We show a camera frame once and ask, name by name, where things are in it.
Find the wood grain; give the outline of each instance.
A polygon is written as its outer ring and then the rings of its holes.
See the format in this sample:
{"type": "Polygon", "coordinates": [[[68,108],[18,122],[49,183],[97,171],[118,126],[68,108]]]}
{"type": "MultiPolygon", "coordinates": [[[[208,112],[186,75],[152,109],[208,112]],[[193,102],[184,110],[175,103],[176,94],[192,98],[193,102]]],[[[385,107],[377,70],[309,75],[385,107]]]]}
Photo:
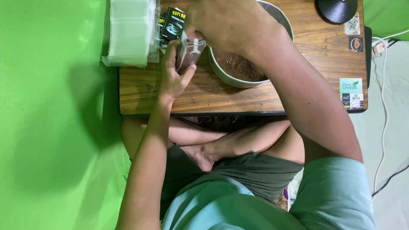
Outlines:
{"type": "MultiPolygon", "coordinates": [[[[162,9],[169,6],[185,10],[191,0],[162,0],[162,9]]],[[[331,83],[339,93],[340,78],[362,78],[364,109],[368,108],[365,52],[348,48],[348,35],[343,25],[324,22],[314,6],[314,0],[268,0],[288,17],[294,43],[304,57],[331,83]]],[[[358,0],[361,35],[364,37],[362,0],[358,0]]],[[[284,114],[284,108],[274,86],[268,82],[252,89],[227,85],[217,77],[206,48],[197,63],[197,71],[185,92],[175,100],[172,116],[284,114]]],[[[160,64],[148,64],[146,69],[119,69],[119,103],[121,114],[148,116],[157,97],[160,64]]]]}

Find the left hand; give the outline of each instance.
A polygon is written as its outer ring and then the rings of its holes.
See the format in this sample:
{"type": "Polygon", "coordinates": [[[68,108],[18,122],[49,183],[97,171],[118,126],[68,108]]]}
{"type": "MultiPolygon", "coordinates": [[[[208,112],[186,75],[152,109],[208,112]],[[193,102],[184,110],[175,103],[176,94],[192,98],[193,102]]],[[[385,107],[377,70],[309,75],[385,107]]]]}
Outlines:
{"type": "Polygon", "coordinates": [[[187,68],[183,75],[176,72],[176,50],[180,40],[169,42],[165,56],[162,59],[162,78],[159,88],[159,97],[175,99],[180,96],[196,72],[196,65],[187,68]]]}

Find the bowl rim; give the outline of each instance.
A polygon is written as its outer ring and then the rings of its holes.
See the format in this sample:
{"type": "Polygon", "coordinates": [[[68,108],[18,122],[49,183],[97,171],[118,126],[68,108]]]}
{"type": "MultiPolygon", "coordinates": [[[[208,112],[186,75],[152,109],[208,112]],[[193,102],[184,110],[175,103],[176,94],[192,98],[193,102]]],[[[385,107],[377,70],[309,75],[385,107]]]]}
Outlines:
{"type": "MultiPolygon", "coordinates": [[[[276,6],[275,6],[274,4],[272,4],[272,3],[269,3],[269,2],[266,2],[266,1],[262,1],[262,0],[256,0],[256,1],[257,1],[257,2],[264,2],[264,3],[267,3],[267,4],[270,4],[270,5],[274,6],[275,8],[277,8],[277,9],[284,15],[285,19],[287,20],[288,24],[290,25],[290,29],[291,29],[291,39],[292,39],[292,42],[294,43],[294,31],[293,31],[292,25],[291,25],[290,21],[288,20],[287,16],[285,15],[285,13],[284,13],[280,8],[276,7],[276,6]]],[[[227,74],[227,73],[219,66],[219,63],[217,63],[216,59],[214,58],[213,50],[212,50],[211,47],[209,47],[209,51],[210,51],[210,54],[211,54],[211,58],[214,60],[214,63],[216,64],[217,68],[220,69],[225,76],[227,76],[227,77],[229,77],[229,78],[231,78],[231,79],[233,79],[233,80],[236,80],[236,81],[241,82],[241,83],[247,83],[247,84],[253,84],[253,85],[261,84],[261,83],[266,83],[266,82],[270,81],[269,79],[264,80],[264,81],[256,81],[256,82],[254,82],[254,81],[243,81],[243,80],[237,79],[237,78],[235,78],[235,77],[232,77],[232,76],[230,76],[229,74],[227,74]]]]}

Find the coffee cup image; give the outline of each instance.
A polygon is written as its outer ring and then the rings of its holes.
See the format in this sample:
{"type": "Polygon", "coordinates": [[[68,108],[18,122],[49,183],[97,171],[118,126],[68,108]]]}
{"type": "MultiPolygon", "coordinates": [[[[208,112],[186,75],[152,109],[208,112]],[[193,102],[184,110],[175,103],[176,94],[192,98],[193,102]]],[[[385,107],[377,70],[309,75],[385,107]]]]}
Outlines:
{"type": "Polygon", "coordinates": [[[171,27],[172,31],[175,34],[180,33],[182,31],[182,28],[183,28],[179,23],[172,23],[172,24],[169,24],[169,26],[171,27]]]}

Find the person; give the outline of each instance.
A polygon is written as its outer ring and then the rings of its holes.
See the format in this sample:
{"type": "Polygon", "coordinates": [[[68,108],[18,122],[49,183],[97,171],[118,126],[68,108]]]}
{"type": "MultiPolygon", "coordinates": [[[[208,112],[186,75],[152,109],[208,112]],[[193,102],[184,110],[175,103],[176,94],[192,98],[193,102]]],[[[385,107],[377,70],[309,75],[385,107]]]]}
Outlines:
{"type": "Polygon", "coordinates": [[[189,40],[205,38],[255,63],[289,121],[227,134],[170,119],[173,101],[196,70],[176,73],[178,42],[170,42],[147,125],[124,120],[133,161],[116,229],[159,229],[162,218],[164,230],[375,229],[352,122],[286,30],[256,1],[198,0],[187,10],[185,31],[189,40]],[[286,212],[272,201],[303,167],[297,199],[286,212]]]}

